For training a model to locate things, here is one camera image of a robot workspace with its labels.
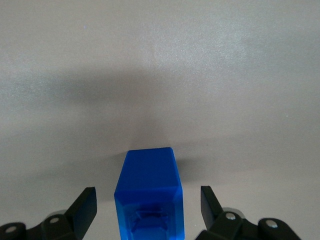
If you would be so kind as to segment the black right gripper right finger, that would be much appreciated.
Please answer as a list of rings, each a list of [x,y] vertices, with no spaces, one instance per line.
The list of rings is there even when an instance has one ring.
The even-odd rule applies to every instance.
[[[233,210],[224,210],[210,186],[200,188],[201,214],[206,229],[198,240],[299,240],[284,221],[262,218],[255,225]]]

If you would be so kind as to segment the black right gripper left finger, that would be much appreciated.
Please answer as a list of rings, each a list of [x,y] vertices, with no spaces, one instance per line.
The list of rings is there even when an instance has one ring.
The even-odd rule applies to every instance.
[[[95,187],[86,187],[64,213],[48,216],[27,228],[23,222],[0,226],[2,240],[82,240],[97,214]]]

